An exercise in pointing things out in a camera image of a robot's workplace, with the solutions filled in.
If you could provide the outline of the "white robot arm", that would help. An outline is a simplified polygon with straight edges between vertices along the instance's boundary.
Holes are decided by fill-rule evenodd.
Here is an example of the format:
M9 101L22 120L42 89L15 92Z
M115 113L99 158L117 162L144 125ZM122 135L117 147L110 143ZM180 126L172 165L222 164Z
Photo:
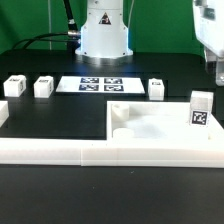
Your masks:
M224 0L87 0L76 54L91 62L135 52L201 53L224 86Z

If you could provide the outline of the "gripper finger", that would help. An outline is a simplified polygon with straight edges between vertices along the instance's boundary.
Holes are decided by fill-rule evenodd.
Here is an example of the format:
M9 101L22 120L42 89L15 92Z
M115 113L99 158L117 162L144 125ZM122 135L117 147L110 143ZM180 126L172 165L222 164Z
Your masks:
M209 49L204 50L205 56L205 70L209 74L216 72L216 55Z
M216 84L224 86L224 58L217 58L216 60Z

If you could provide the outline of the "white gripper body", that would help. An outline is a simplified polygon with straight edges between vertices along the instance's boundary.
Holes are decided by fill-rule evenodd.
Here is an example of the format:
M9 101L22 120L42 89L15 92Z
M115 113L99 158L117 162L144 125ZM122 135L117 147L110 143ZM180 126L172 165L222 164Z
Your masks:
M224 0L192 0L196 38L224 57Z

